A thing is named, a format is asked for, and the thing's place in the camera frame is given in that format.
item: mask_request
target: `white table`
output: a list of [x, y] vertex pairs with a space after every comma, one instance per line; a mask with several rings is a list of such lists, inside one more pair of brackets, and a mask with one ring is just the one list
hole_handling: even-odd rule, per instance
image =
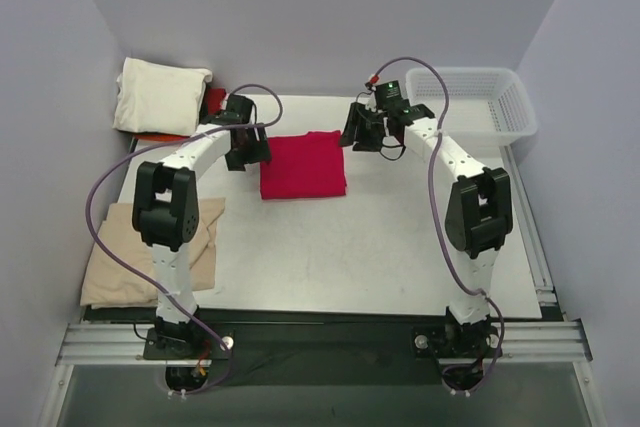
[[[273, 99], [251, 97], [261, 121], [275, 116]], [[284, 96], [285, 115], [268, 135], [342, 130], [351, 101]], [[137, 148], [145, 145], [140, 142]], [[119, 201], [133, 201], [140, 162], [157, 161], [171, 151], [162, 148], [135, 158]], [[503, 166], [497, 148], [472, 154], [490, 167]], [[257, 165], [245, 173], [228, 172], [220, 160], [209, 169], [198, 183], [199, 197], [225, 197], [226, 211], [216, 241], [216, 286], [196, 293], [201, 307], [444, 313], [457, 287], [436, 241], [426, 165], [409, 151], [398, 162], [350, 149], [344, 155], [348, 193], [333, 199], [264, 202]], [[507, 317], [541, 317], [515, 210], [491, 293]]]

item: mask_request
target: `folded red cloth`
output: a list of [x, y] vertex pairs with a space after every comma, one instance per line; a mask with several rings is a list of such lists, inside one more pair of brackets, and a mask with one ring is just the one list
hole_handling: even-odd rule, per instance
[[346, 195], [340, 132], [269, 139], [272, 160], [260, 164], [263, 200]]

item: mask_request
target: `laundry basket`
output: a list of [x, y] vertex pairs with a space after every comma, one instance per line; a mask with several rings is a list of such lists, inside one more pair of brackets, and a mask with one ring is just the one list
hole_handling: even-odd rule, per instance
[[[531, 102], [515, 72], [498, 68], [442, 68], [438, 72], [450, 97], [443, 129], [458, 142], [505, 146], [536, 132]], [[433, 74], [423, 68], [411, 69], [406, 80], [411, 104], [425, 104], [439, 117], [444, 95]]]

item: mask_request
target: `gray floor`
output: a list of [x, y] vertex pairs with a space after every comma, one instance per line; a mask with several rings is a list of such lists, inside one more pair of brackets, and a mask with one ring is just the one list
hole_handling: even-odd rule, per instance
[[186, 402], [158, 367], [76, 367], [62, 426], [589, 425], [573, 367], [500, 365], [470, 399], [424, 387], [228, 387]]

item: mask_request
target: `wall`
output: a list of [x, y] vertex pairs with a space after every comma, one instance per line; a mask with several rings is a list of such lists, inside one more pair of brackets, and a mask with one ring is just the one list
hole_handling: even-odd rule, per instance
[[640, 416], [639, 32], [638, 0], [556, 0], [518, 69], [540, 130], [516, 154], [612, 426]]
[[[147, 60], [219, 83], [352, 94], [385, 60], [515, 68], [553, 0], [95, 0]], [[404, 75], [407, 66], [397, 70]]]
[[0, 424], [26, 426], [77, 310], [84, 196], [124, 150], [123, 57], [92, 0], [0, 0], [0, 18]]

